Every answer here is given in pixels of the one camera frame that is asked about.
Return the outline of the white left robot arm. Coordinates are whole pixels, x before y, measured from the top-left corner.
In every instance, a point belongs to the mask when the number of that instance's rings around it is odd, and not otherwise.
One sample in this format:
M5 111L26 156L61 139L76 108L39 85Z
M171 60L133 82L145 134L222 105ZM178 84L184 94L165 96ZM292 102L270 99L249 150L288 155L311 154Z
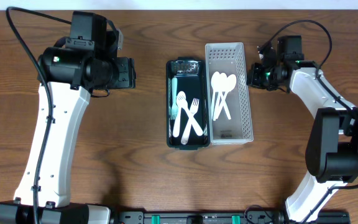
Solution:
M37 124L14 197L0 202L0 223L117 222L106 205L71 202L71 167L90 99L134 88L134 60L118 56L124 37L109 19L75 11L69 25L69 36L31 57L40 83Z

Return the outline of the clear perforated plastic basket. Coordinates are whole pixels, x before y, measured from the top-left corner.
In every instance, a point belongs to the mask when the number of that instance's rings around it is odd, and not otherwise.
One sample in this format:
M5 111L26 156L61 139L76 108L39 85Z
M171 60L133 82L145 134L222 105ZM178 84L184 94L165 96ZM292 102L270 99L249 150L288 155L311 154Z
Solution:
M206 75L208 84L209 130L214 145L245 144L254 140L249 90L246 84L246 57L241 42L213 43L205 45ZM214 72L235 74L236 87L229 92L226 102L231 115L227 119L224 110L217 120L211 117Z

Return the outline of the white plastic fork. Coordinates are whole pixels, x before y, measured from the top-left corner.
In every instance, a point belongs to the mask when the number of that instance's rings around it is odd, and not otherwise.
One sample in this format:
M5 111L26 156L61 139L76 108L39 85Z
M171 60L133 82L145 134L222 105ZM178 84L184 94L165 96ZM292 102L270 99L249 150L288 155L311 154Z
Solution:
M188 109L188 102L186 100L185 92L180 91L179 94L177 95L177 103L180 104L181 108L184 109L186 114L188 115L188 122L186 124L182 137L189 138L191 128L195 130L197 136L202 136L203 130L201 129L201 126L194 118L194 115L198 112L200 100L198 98L194 98L191 103L190 109Z
M198 124L198 122L194 118L194 115L198 112L199 99L198 98L193 99L190 109L188 109L188 107L187 107L186 100L181 100L181 102L182 102L182 105L185 106L185 111L186 111L186 114L188 115L188 122L185 126L185 130L181 137L181 143L183 145L185 145L188 143L191 128L193 128L195 130L195 133L198 136L201 136L203 134L203 130L201 129L201 126Z

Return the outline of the mint green plastic fork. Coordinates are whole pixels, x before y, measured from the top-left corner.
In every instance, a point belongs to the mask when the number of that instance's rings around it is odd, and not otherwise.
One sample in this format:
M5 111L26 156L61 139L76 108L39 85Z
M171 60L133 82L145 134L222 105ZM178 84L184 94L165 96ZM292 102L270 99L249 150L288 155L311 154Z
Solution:
M172 91L172 107L171 107L171 119L174 120L177 117L178 106L177 106L177 86L178 80L177 77L173 77L171 81L171 91Z

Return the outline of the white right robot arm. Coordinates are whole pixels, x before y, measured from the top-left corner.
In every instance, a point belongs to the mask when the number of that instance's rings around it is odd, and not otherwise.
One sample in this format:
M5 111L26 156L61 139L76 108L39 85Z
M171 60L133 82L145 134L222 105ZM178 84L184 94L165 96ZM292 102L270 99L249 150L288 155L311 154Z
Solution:
M310 223L339 190L358 188L358 107L342 98L321 66L305 60L301 36L279 37L258 47L247 85L296 94L314 118L306 146L307 173L285 201L285 218Z

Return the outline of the dark green plastic basket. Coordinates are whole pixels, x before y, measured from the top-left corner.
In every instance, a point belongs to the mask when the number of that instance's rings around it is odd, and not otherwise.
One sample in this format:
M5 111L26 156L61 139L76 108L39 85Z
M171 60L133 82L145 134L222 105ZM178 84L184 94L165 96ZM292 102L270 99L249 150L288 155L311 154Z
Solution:
M167 146L197 150L210 144L205 62L179 57L166 64Z

